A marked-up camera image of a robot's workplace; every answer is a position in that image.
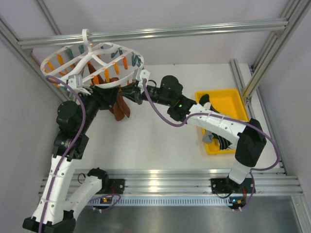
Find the white round clip hanger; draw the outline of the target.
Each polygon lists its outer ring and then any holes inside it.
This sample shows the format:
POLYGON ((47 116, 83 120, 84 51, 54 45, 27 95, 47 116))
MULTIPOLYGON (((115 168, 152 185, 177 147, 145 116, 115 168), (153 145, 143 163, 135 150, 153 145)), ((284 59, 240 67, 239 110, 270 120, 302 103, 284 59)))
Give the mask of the white round clip hanger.
POLYGON ((82 44, 64 46, 51 53, 40 66, 42 74, 61 80, 77 92, 88 93, 91 86, 102 89, 149 80, 143 56, 130 48, 105 42, 94 44, 88 29, 82 31, 82 44))

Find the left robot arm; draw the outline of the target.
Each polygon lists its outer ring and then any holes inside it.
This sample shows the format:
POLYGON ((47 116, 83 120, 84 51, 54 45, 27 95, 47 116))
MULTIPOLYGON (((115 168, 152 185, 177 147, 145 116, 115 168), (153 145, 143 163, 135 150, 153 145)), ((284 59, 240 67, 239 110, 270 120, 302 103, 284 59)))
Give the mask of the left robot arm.
POLYGON ((77 102, 59 105, 56 122, 60 131, 54 141, 49 176, 37 209, 23 221, 24 229, 35 233, 71 233, 89 202, 108 198, 108 204, 114 206, 121 200, 125 180, 112 179, 100 168, 92 168, 80 187, 68 195, 89 141, 86 132, 100 110, 108 110, 116 103, 118 92, 117 88, 92 86, 90 95, 78 94, 77 102))

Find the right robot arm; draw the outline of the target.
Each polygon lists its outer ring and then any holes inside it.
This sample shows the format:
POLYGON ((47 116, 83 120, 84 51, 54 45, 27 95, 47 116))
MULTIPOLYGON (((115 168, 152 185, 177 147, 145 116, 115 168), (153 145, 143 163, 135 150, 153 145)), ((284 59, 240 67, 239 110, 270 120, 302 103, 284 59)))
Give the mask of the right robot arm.
POLYGON ((148 101, 159 115, 156 104, 168 106, 168 115, 175 123, 162 118, 166 123, 181 127, 185 124, 200 127, 214 133, 236 147, 235 162, 227 177, 227 188, 239 192, 244 188, 244 180, 254 168, 266 146, 266 137, 260 123, 255 119, 240 121, 214 112, 182 94, 183 86, 174 76, 162 78, 159 87, 149 86, 146 79, 135 81, 122 87, 123 97, 142 104, 148 101))

